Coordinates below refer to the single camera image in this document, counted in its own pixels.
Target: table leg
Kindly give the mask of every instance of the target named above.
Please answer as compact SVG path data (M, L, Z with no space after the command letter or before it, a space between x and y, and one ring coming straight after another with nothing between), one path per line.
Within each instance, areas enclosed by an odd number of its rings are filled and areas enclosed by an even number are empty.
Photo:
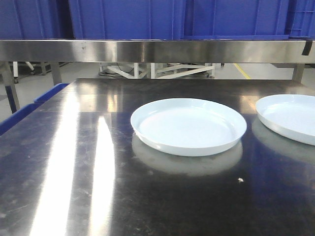
M53 75L54 85L62 83L59 62L50 62L50 69Z
M293 71L292 80L302 82L302 76L305 64L296 64Z
M0 62L0 71L11 111L14 113L20 109L20 104L14 85L14 77L12 76L9 64L7 62Z

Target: white tray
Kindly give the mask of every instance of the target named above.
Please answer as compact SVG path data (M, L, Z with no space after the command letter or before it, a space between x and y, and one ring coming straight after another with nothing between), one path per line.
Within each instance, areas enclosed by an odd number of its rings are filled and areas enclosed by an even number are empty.
M143 105L131 125L144 143L180 156L206 156L233 147L246 131L235 110L192 98L172 98Z
M261 122L287 138L315 145L315 97L280 94L257 101Z
M174 156L157 151L144 144L136 135L132 137L135 157L147 166L168 174L192 177L216 175L235 166L242 158L243 146L239 141L225 152L210 156Z

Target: blue edge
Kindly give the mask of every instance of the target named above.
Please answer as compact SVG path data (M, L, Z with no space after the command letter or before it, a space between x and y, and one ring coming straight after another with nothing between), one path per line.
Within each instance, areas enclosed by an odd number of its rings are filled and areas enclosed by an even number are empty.
M38 108L40 105L42 105L44 102L48 101L51 97L53 97L55 94L57 94L59 91L64 89L69 84L57 84L54 87L52 87L50 90L39 96L34 100L34 103L28 104L18 110L17 112L13 113L9 118L2 121L0 123L0 136L4 134L6 131L11 129L13 126L15 126L18 122L23 120L25 117L27 117L30 113L32 113L36 108Z

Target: stainless steel table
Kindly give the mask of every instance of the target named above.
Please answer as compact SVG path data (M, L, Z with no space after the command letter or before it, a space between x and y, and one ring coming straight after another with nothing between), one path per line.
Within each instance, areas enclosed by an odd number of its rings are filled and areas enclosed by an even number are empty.
M313 41L305 40L0 40L0 61L49 61L54 84L62 82L59 61L294 63L292 79L301 82L305 64L315 63L315 49ZM13 81L7 84L15 94ZM19 108L12 94L14 112Z
M255 102L295 81L78 79L0 137L1 236L312 236L315 147L265 128ZM231 150L163 154L130 115L164 98L216 101L248 128Z

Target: white metal frame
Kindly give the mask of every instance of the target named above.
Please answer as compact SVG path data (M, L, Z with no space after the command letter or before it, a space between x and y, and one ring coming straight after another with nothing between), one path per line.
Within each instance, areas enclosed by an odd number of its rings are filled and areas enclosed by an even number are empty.
M117 73L121 76L124 76L127 79L142 79L148 74L147 68L142 68L139 63L123 63L121 66L127 66L128 68L133 69L132 72L127 73L119 68L116 63L104 63L102 62L99 67L99 71L103 72L104 70L110 70L114 73Z
M205 63L205 65L186 65L179 63L151 63L151 78L152 79L174 79L191 75L200 72L207 72L210 78L215 76L215 64ZM183 72L178 72L179 69L191 69ZM173 74L159 76L159 73L173 71Z

